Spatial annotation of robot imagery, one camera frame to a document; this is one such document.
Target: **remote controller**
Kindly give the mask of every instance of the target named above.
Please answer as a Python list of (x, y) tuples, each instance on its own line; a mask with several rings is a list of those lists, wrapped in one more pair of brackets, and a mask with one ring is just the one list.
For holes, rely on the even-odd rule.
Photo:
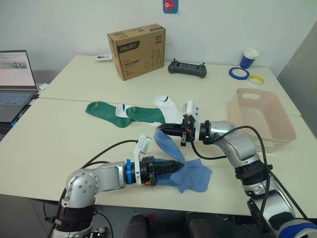
[(183, 73), (189, 75), (195, 75), (203, 78), (207, 74), (205, 63), (196, 65), (190, 63), (181, 63), (175, 60), (168, 66), (168, 72), (170, 73)]

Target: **green sock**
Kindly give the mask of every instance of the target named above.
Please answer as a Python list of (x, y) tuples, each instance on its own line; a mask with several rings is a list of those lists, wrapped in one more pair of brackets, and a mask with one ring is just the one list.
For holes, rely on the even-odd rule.
[(165, 123), (163, 113), (158, 108), (131, 107), (126, 110), (126, 113), (127, 116), (133, 120)]
[(86, 112), (95, 117), (105, 119), (120, 128), (127, 127), (132, 121), (130, 118), (117, 117), (115, 115), (115, 107), (104, 102), (90, 103), (86, 108)]

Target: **paper cup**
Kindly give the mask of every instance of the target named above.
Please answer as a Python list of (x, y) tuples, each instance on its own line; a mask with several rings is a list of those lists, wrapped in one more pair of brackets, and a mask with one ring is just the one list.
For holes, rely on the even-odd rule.
[(240, 62), (241, 68), (250, 68), (254, 60), (259, 56), (259, 52), (254, 49), (247, 49), (243, 52)]

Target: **brown cardboard box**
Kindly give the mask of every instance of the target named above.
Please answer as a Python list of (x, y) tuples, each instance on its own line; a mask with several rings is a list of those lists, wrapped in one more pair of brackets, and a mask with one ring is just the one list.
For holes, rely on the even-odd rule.
[(108, 40), (122, 80), (164, 66), (165, 28), (158, 24), (109, 33)]

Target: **white table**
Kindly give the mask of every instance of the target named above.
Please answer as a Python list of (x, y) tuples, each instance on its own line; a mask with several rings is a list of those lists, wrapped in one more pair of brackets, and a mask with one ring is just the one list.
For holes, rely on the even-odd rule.
[(202, 118), (223, 120), (237, 88), (258, 88), (275, 93), (288, 115), (300, 115), (268, 68), (250, 68), (250, 75), (264, 79), (263, 85), (254, 86), (246, 80), (230, 77), (228, 72), (232, 66), (207, 64), (207, 76), (201, 79), (184, 74), (170, 74), (167, 71), (168, 64), (165, 62), (163, 68), (122, 81), (114, 63), (95, 62), (95, 57), (92, 56), (76, 56), (40, 97), (154, 107), (155, 96), (168, 95), (179, 109), (192, 99), (199, 105)]
[[(141, 133), (153, 135), (154, 127), (148, 125), (133, 122), (126, 128), (118, 128), (95, 118), (85, 113), (87, 104), (53, 99), (35, 102), (0, 143), (0, 193), (58, 200), (68, 175), (94, 155), (121, 140), (138, 139)], [(204, 114), (206, 118), (217, 118), (222, 112), (206, 111)], [(273, 171), (306, 214), (317, 217), (317, 190), (314, 185), (317, 142), (301, 117), (290, 116), (290, 120), (297, 134), (296, 140), (275, 153), (267, 154), (268, 162), (273, 164)], [(180, 144), (180, 138), (174, 140)], [(121, 145), (101, 156), (100, 160), (116, 162), (131, 159), (134, 146), (134, 143)], [(186, 160), (196, 158), (190, 146), (181, 150)], [(200, 144), (198, 150), (204, 155), (221, 155), (215, 146)], [(154, 141), (147, 155), (170, 159)], [(174, 187), (132, 185), (101, 193), (97, 195), (96, 203), (249, 215), (248, 197), (228, 161), (203, 163), (212, 170), (206, 192), (187, 190), (182, 194)]]

